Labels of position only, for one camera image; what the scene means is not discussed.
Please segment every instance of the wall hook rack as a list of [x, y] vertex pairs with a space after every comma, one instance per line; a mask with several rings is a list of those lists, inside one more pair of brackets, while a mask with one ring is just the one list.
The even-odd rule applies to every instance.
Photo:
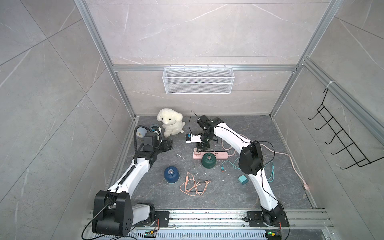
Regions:
[[[370, 161], [370, 160], [365, 156], [365, 154], [361, 151], [361, 149], [357, 146], [357, 144], [352, 140], [352, 138], [348, 135], [348, 133], [344, 130], [344, 128], [339, 124], [339, 122], [333, 117], [333, 115], [332, 115], [332, 114], [328, 111], [328, 109], [324, 106], [324, 100], [325, 100], [325, 97], [327, 96], [328, 89], [326, 88], [326, 89], [324, 90], [323, 93], [325, 93], [325, 95], [324, 95], [323, 101], [321, 102], [321, 105], [317, 108], [317, 113], [316, 113], [316, 115], [315, 115], [313, 118], [308, 118], [308, 119], [309, 119], [309, 120], [312, 120], [312, 119], [314, 119], [317, 115], [322, 116], [322, 118], [323, 118], [324, 121], [325, 121], [325, 124], [322, 125], [320, 128], [315, 128], [315, 129], [316, 129], [316, 130], [320, 130], [320, 129], [322, 129], [324, 126], [328, 125], [328, 126], [331, 128], [331, 130], [333, 131], [333, 133], [334, 133], [334, 136], [333, 136], [333, 138], [331, 139], [331, 141], [330, 141], [330, 142], [325, 142], [325, 143], [329, 145], [329, 144], [331, 144], [331, 143], [333, 142], [333, 140], [337, 137], [337, 138], [339, 139], [339, 141], [341, 142], [341, 144], [343, 145], [343, 148], [342, 148], [340, 151], [338, 151], [338, 152], [336, 152], [336, 153], [331, 153], [331, 154], [332, 154], [332, 155], [336, 155], [336, 154], [340, 153], [341, 151], [346, 150], [346, 151], [349, 153], [349, 155], [351, 156], [351, 158], [354, 160], [355, 163], [353, 163], [352, 165], [350, 165], [350, 166], [348, 166], [348, 167], [345, 167], [345, 168], [342, 168], [342, 167], [341, 167], [340, 169], [347, 169], [347, 168], [350, 168], [350, 167], [352, 167], [352, 166], [354, 166], [354, 165], [357, 165], [357, 166], [359, 166], [359, 167], [364, 167], [364, 166], [366, 166], [366, 165], [368, 165], [368, 164], [371, 164], [371, 163], [376, 162], [376, 161], [378, 161], [378, 160], [380, 160], [380, 159], [383, 159], [384, 157], [381, 157], [381, 158], [376, 159], [376, 160], [374, 160], [374, 161]], [[331, 118], [330, 118], [329, 120], [327, 120], [327, 119], [324, 117], [324, 115], [321, 113], [321, 111], [326, 111], [326, 112], [328, 112], [328, 114], [331, 116]], [[340, 131], [336, 132], [335, 129], [329, 124], [329, 122], [330, 122], [332, 119], [337, 123], [337, 125], [339, 125], [339, 127], [341, 128]], [[341, 133], [341, 132], [344, 132], [344, 134], [346, 134], [346, 135], [348, 136], [348, 138], [352, 141], [351, 144], [345, 145], [345, 143], [344, 143], [344, 142], [340, 139], [340, 137], [338, 136], [338, 134]], [[364, 156], [363, 160], [359, 160], [359, 161], [357, 161], [357, 160], [353, 157], [353, 155], [351, 154], [350, 150], [348, 150], [348, 147], [350, 147], [350, 146], [352, 146], [352, 145], [355, 145], [356, 148], [360, 151], [360, 153]]]

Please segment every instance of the gray marble wall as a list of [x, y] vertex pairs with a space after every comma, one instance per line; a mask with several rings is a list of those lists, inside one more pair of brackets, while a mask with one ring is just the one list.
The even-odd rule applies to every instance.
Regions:
[[[311, 59], [351, 96], [384, 122], [384, 4], [379, 0], [344, 1]], [[364, 167], [353, 160], [333, 137], [321, 117], [313, 120], [323, 99], [324, 85], [304, 70], [275, 120], [287, 142], [318, 207], [325, 207], [343, 239], [382, 239], [384, 219], [384, 159]], [[324, 105], [352, 137], [366, 157], [384, 156], [384, 146], [331, 93]], [[348, 148], [356, 159], [364, 157]]]
[[128, 112], [73, 0], [0, 1], [0, 52], [0, 239], [80, 238]]
[[345, 1], [311, 59], [384, 122], [384, 1]]
[[115, 64], [268, 64], [297, 62], [328, 5], [319, 2], [88, 0], [88, 6]]
[[[116, 65], [296, 64], [327, 8], [314, 0], [87, 0]], [[229, 95], [167, 95], [159, 72], [119, 73], [135, 112], [269, 114], [289, 72], [235, 72]]]
[[166, 94], [162, 72], [119, 72], [138, 115], [157, 115], [168, 107], [184, 115], [267, 115], [290, 71], [236, 71], [230, 94]]

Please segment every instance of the power strip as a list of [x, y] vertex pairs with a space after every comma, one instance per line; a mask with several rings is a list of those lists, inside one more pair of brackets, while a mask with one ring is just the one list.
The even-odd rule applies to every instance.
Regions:
[[[203, 159], [204, 154], [208, 152], [197, 152], [197, 148], [195, 148], [195, 151], [193, 152], [193, 159], [201, 160]], [[228, 153], [227, 152], [210, 152], [215, 155], [217, 160], [226, 160], [228, 159]]]

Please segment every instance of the stuffed animal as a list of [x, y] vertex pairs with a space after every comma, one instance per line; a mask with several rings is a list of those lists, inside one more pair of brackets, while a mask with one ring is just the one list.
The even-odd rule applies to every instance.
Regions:
[[176, 135], [179, 132], [183, 133], [183, 127], [185, 122], [182, 122], [183, 115], [170, 108], [163, 108], [157, 115], [157, 120], [163, 122], [163, 128], [165, 128], [164, 137], [170, 135]]

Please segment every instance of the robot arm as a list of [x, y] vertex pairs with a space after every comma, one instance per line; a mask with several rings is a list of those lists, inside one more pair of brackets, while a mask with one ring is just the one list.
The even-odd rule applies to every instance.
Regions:
[[209, 142], [214, 135], [229, 143], [240, 154], [239, 167], [251, 179], [259, 195], [265, 223], [269, 226], [277, 224], [284, 211], [282, 205], [276, 200], [265, 176], [260, 143], [251, 142], [240, 136], [220, 118], [210, 120], [202, 115], [198, 118], [197, 123], [204, 133], [190, 136], [187, 134], [187, 142], [196, 142], [198, 152], [209, 149]]
[[134, 139], [135, 157], [123, 176], [107, 191], [101, 190], [96, 194], [92, 221], [94, 233], [125, 237], [136, 223], [151, 225], [154, 222], [154, 205], [139, 203], [132, 206], [131, 195], [156, 161], [156, 156], [172, 149], [172, 141], [162, 140], [161, 130], [157, 127], [147, 130], [149, 131], [139, 149], [136, 138]]

